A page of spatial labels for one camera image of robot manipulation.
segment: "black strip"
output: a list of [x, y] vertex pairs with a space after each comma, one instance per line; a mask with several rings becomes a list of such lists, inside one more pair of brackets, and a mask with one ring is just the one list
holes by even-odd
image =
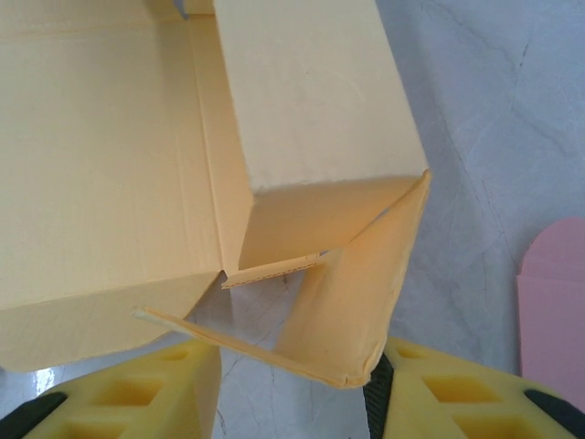
[[578, 439], [585, 439], [585, 414], [577, 407], [556, 396], [534, 389], [525, 391], [524, 394], [569, 433]]
[[372, 371], [371, 381], [364, 386], [370, 439], [382, 439], [384, 436], [393, 378], [394, 368], [388, 357], [382, 355], [380, 362]]
[[0, 420], [0, 437], [2, 439], [23, 439], [66, 399], [65, 393], [57, 391], [39, 396], [16, 407], [4, 419]]

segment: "gray surface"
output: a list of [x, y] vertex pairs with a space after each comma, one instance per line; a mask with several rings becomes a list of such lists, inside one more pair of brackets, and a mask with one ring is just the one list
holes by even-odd
[[[514, 276], [522, 254], [555, 219], [585, 216], [585, 3], [379, 6], [434, 173], [391, 329], [514, 371]], [[204, 306], [197, 318], [233, 318], [238, 332], [270, 343], [299, 280], [215, 295], [209, 300], [224, 313]], [[0, 414], [131, 355], [2, 372]], [[360, 391], [329, 389], [230, 352], [223, 359], [214, 438], [367, 438]]]

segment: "pink cardboard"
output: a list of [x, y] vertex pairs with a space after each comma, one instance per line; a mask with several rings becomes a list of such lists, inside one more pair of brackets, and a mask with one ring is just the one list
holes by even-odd
[[517, 280], [522, 376], [585, 411], [585, 283]]
[[548, 226], [534, 240], [526, 257], [556, 263], [585, 264], [585, 219], [565, 218]]
[[522, 261], [523, 276], [539, 279], [557, 279], [559, 281], [585, 282], [585, 266], [568, 263], [551, 262], [527, 254]]

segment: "yellow foam block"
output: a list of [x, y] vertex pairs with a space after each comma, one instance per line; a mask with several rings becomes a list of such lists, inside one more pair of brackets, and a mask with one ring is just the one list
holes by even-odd
[[60, 384], [68, 398], [27, 439], [209, 439], [219, 349], [190, 341]]
[[570, 439], [524, 391], [544, 386], [391, 337], [385, 439]]

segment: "corrugated cardboard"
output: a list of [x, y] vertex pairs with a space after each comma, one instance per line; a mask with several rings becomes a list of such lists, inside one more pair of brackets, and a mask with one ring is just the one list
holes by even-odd
[[[361, 385], [429, 187], [376, 5], [185, 9], [0, 0], [0, 364], [133, 348], [167, 326]], [[301, 269], [273, 351], [180, 321], [221, 271], [233, 286]], [[143, 307], [162, 325], [131, 316]]]

